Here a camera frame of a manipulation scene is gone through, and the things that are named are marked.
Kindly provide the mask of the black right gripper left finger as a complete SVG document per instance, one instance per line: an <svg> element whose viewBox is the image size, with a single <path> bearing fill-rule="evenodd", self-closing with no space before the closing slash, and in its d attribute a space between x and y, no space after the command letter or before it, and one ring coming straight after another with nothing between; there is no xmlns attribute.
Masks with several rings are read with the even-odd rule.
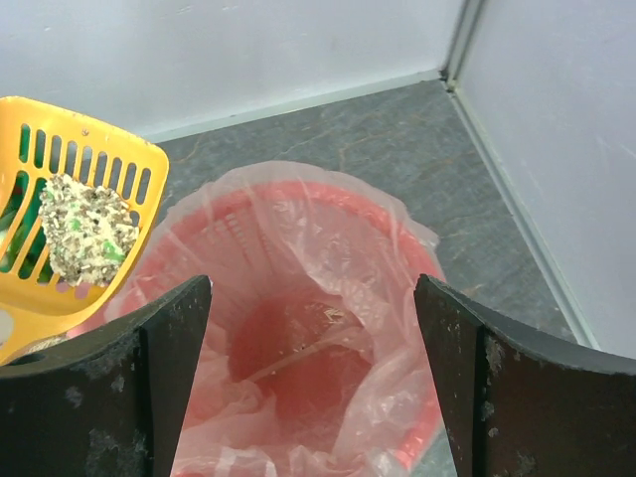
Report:
<svg viewBox="0 0 636 477"><path fill-rule="evenodd" d="M212 303L195 276L1 368L4 476L168 476Z"/></svg>

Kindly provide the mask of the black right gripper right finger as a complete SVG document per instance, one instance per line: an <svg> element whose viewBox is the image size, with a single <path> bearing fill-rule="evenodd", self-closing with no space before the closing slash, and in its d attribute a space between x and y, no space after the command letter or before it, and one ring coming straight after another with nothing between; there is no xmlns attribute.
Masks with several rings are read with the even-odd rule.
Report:
<svg viewBox="0 0 636 477"><path fill-rule="evenodd" d="M539 331L422 275L414 290L460 476L631 476L635 363Z"/></svg>

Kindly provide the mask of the clumped litter lump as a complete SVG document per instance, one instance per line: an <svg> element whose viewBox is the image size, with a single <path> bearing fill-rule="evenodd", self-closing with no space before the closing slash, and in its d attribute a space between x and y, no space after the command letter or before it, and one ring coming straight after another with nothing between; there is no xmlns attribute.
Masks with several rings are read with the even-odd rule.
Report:
<svg viewBox="0 0 636 477"><path fill-rule="evenodd" d="M52 176L40 201L53 272L70 286L108 285L139 237L128 205L115 191L67 174Z"/></svg>

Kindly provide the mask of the yellow litter scoop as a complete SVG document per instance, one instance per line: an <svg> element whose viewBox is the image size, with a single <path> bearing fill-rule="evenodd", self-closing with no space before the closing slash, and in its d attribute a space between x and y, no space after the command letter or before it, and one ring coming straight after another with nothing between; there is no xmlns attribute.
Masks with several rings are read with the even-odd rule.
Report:
<svg viewBox="0 0 636 477"><path fill-rule="evenodd" d="M36 188L55 173L70 173L90 186L112 185L138 222L137 243L105 287L73 288L57 274L42 281L49 261L44 248L27 276L19 270L42 226L33 219L13 264L1 275L1 315L12 321L1 361L28 353L85 322L124 284L140 257L156 219L169 160L158 146L119 127L79 112L21 96L1 100L1 205L7 207L18 178L23 199L1 242L6 251L25 223Z"/></svg>

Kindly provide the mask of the green plastic crate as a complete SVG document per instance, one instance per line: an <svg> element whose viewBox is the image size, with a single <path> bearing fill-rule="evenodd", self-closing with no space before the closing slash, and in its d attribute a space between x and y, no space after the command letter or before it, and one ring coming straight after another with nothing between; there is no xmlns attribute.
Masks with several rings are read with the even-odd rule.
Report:
<svg viewBox="0 0 636 477"><path fill-rule="evenodd" d="M31 129L29 126L23 124L21 126L20 146L19 146L19 159L22 163L26 163L29 159L29 145L31 139ZM46 135L42 132L37 133L36 137L36 149L35 149L35 165L42 167L44 163L44 141ZM28 174L25 172L19 172L16 176L14 188L11 193L11 197L6 205L4 211L1 214L1 244L5 239L9 228L14 222L16 214L19 212L22 204L26 199L29 199L29 205L26 208L24 217L19 221L19 226L12 238L9 245L1 258L1 272L8 272L13 267L19 252L23 248L25 240L31 230L34 227L35 221L39 216L39 209L41 207L41 194L46 186L46 180L37 179L34 191L31 194L26 194L30 180ZM42 229L39 229L36 237L29 246L24 261L22 262L18 275L21 279L29 278L43 252L46 244L46 238ZM48 283L53 276L53 271L50 266L49 260L46 259L45 263L39 272L37 281L39 283Z"/></svg>

